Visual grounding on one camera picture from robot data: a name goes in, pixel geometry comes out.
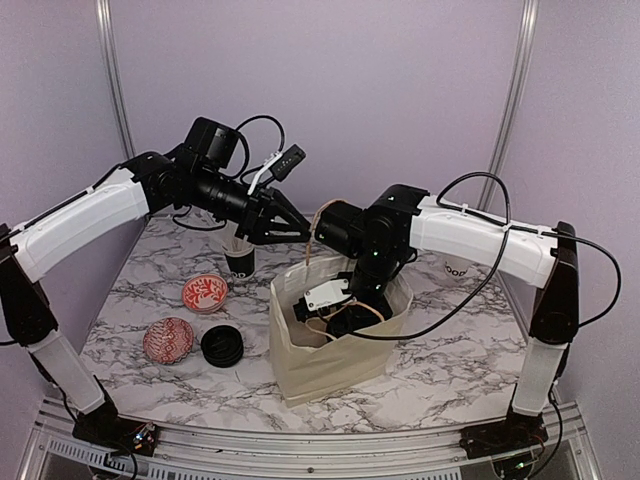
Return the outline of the cream paper bag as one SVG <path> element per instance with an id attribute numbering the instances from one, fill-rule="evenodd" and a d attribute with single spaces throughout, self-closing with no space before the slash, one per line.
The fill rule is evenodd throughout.
<path id="1" fill-rule="evenodd" d="M 382 297 L 367 304 L 350 290 L 355 260 L 334 251 L 312 257 L 278 274 L 270 285 L 269 349 L 276 382 L 288 407 L 319 399 L 384 373 L 409 313 L 413 292 L 399 270 Z M 295 319 L 293 306 L 303 294 L 324 282 L 346 278 L 351 298 L 338 313 L 362 306 L 382 320 L 368 328 L 327 341 L 327 308 L 306 322 Z"/>

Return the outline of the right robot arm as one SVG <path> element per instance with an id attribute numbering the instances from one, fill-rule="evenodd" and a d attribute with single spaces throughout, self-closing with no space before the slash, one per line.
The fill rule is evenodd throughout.
<path id="1" fill-rule="evenodd" d="M 378 301 L 394 274 L 419 251 L 489 267 L 536 288 L 523 369 L 495 438 L 515 448 L 534 431 L 534 419 L 561 374 L 579 330 L 579 279 L 574 228 L 514 222 L 408 185 L 387 188 L 369 207 L 345 202 L 319 215 L 313 236 L 356 262 L 350 290 L 367 304 Z"/>

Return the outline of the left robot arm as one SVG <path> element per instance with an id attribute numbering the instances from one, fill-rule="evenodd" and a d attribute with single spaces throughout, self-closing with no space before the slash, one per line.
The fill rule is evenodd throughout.
<path id="1" fill-rule="evenodd" d="M 297 145 L 260 168 L 270 176 L 250 185 L 223 174 L 236 146 L 236 128 L 199 117 L 186 139 L 167 154 L 147 152 L 114 166 L 92 186 L 14 228 L 1 227 L 1 307 L 11 340 L 64 392 L 106 445 L 125 438 L 126 423 L 99 381 L 60 332 L 40 281 L 54 266 L 115 228 L 168 206 L 195 206 L 236 224 L 236 237 L 253 245 L 304 243 L 310 223 L 272 182 L 301 163 Z"/>

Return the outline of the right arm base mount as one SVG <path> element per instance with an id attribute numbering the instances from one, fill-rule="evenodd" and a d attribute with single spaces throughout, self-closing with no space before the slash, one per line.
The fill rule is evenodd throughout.
<path id="1" fill-rule="evenodd" d="M 527 416 L 509 408 L 504 419 L 465 427 L 459 446 L 469 459 L 506 454 L 532 446 L 543 446 L 549 436 L 542 414 Z"/>

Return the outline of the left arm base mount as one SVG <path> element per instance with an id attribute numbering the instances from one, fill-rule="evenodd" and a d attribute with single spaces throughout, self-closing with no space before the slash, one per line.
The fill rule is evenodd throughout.
<path id="1" fill-rule="evenodd" d="M 156 448 L 159 427 L 153 422 L 121 417 L 111 396 L 101 384 L 99 386 L 105 402 L 91 413 L 77 414 L 72 436 L 118 452 L 151 457 Z"/>

